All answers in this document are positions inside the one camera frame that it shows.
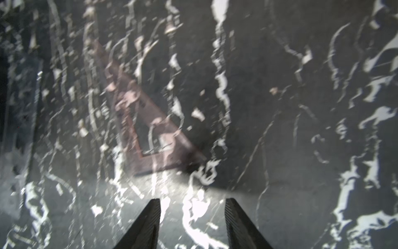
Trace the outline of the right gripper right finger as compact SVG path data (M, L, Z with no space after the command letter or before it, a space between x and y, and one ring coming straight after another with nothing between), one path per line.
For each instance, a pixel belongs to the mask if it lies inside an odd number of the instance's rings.
M226 199L224 215L230 249L272 249L234 198Z

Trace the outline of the dark triangle ruler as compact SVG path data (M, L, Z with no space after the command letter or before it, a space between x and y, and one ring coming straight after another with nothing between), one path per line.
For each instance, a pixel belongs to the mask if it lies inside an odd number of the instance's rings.
M94 42L94 57L102 71L100 82L116 122L129 174L145 175L174 168L186 170L206 162L202 152L138 83L122 71L98 41ZM164 143L161 149L144 152L136 128L139 124L161 139Z

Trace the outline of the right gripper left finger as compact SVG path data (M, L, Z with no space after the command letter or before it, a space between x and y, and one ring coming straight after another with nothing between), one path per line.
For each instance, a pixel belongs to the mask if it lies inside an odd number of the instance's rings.
M156 249L160 218L160 199L151 199L114 249Z

